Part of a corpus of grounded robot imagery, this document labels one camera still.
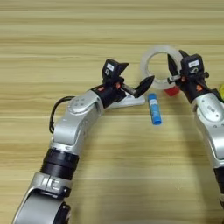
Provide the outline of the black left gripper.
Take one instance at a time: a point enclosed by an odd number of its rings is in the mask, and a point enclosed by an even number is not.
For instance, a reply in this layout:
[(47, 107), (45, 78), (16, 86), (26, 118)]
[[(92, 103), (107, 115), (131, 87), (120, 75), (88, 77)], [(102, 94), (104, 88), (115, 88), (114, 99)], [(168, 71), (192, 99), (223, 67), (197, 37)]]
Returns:
[[(119, 73), (121, 74), (128, 66), (128, 63), (119, 64)], [(143, 79), (136, 88), (130, 87), (124, 83), (124, 78), (118, 80), (104, 80), (101, 85), (93, 88), (93, 91), (99, 96), (104, 108), (110, 106), (113, 102), (120, 102), (126, 97), (125, 92), (134, 95), (135, 98), (143, 95), (151, 86), (155, 76), (149, 76)]]

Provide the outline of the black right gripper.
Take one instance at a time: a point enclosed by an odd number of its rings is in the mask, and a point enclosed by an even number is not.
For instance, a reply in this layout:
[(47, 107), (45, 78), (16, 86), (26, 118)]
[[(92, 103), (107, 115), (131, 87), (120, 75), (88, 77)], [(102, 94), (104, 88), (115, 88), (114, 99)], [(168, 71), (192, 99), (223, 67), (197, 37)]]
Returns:
[[(189, 54), (179, 50), (183, 58), (189, 57)], [(173, 82), (185, 93), (187, 100), (192, 103), (199, 96), (208, 94), (211, 89), (207, 86), (205, 78), (209, 77), (208, 73), (193, 73), (190, 75), (179, 75), (178, 67), (170, 54), (167, 55), (168, 68), (172, 75), (167, 79), (169, 84)]]

